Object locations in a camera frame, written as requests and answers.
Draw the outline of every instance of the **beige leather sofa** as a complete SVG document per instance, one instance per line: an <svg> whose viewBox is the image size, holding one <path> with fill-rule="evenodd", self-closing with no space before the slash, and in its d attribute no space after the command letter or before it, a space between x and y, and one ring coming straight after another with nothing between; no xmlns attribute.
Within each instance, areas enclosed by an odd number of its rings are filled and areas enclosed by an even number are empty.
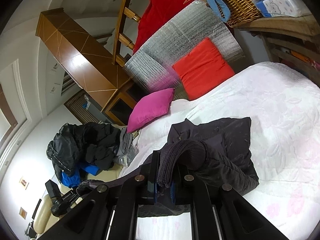
<svg viewBox="0 0 320 240"><path fill-rule="evenodd" d="M97 176L93 176L88 174L87 179L98 179L102 181L111 181L117 179L119 177L120 171L122 170L122 165L115 163L114 166L107 170L102 171ZM59 189L62 194L67 193L70 189L64 185L59 185ZM73 207L76 206L82 199L79 198ZM37 210L36 217L34 219L33 228L38 234L39 238L41 234L47 231L50 227L52 227L56 222L61 218L57 218L51 214L50 208L52 207L52 202L50 200L49 195L45 195L40 203L40 206Z"/></svg>

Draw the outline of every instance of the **pillow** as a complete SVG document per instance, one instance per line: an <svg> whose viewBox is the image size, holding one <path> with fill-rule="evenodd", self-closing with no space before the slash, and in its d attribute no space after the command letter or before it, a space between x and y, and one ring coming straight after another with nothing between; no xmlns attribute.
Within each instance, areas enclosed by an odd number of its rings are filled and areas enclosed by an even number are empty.
<svg viewBox="0 0 320 240"><path fill-rule="evenodd" d="M208 37L172 68L180 76L190 100L203 96L235 74Z"/></svg>
<svg viewBox="0 0 320 240"><path fill-rule="evenodd" d="M156 117L165 115L173 95L174 88L167 88L143 97L130 114L127 132L133 132Z"/></svg>

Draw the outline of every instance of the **wicker basket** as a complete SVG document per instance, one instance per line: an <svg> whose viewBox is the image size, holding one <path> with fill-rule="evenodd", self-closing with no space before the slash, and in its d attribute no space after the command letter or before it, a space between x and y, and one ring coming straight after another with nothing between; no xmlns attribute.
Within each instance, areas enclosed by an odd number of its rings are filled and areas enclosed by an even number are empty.
<svg viewBox="0 0 320 240"><path fill-rule="evenodd" d="M224 1L228 5L231 12L231 17L227 22L230 27L236 27L263 17L251 0Z"/></svg>

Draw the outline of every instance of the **pile of clothes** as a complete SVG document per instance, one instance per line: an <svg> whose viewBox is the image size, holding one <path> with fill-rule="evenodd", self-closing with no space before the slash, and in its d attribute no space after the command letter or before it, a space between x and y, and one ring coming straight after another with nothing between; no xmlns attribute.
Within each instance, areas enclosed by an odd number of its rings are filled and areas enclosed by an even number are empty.
<svg viewBox="0 0 320 240"><path fill-rule="evenodd" d="M238 193L245 195L259 185L259 178L251 161L251 119L245 117L221 118L209 123L194 125L188 119L173 124L167 143L158 150L160 163L157 176L157 202L139 207L139 217L179 215L189 212L187 205L174 205L170 199L173 167L185 165L189 173L206 184L220 187L230 184ZM151 163L152 154L143 164ZM77 193L85 197L98 185L115 187L128 178L140 174L141 166L124 177L102 182L83 181Z"/></svg>
<svg viewBox="0 0 320 240"><path fill-rule="evenodd" d="M47 148L55 174L63 185L77 187L87 173L97 175L108 170L132 144L132 135L110 123L66 123Z"/></svg>

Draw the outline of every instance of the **silver insulation board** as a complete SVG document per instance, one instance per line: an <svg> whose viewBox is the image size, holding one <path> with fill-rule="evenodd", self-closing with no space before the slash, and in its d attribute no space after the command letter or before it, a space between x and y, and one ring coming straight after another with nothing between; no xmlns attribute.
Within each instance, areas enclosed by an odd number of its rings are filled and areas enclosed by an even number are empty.
<svg viewBox="0 0 320 240"><path fill-rule="evenodd" d="M242 49L225 24L204 2L195 0L153 34L129 59L124 69L149 92L180 88L180 78L172 65L206 37L227 62L243 56ZM178 98L186 98L186 94L182 92Z"/></svg>

